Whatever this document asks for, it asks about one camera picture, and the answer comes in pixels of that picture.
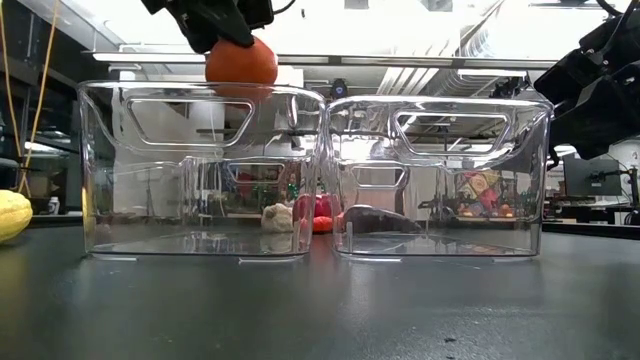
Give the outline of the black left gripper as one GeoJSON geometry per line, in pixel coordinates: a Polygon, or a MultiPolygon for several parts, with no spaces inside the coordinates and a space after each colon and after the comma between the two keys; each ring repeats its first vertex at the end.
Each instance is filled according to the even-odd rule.
{"type": "Polygon", "coordinates": [[[191,49],[209,51],[220,39],[249,48],[254,44],[250,27],[274,19],[270,0],[141,0],[150,14],[166,9],[175,19],[191,49]]]}

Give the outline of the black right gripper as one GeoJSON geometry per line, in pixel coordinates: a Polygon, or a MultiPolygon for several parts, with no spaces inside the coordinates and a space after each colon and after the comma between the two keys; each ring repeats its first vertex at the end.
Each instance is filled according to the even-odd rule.
{"type": "Polygon", "coordinates": [[[596,3],[608,18],[579,40],[581,50],[569,52],[533,83],[551,103],[560,103],[549,146],[570,145],[585,160],[639,134],[639,66],[630,64],[639,60],[639,0],[630,0],[624,11],[606,0],[596,3]],[[612,75],[594,81],[599,68],[612,75]]]}

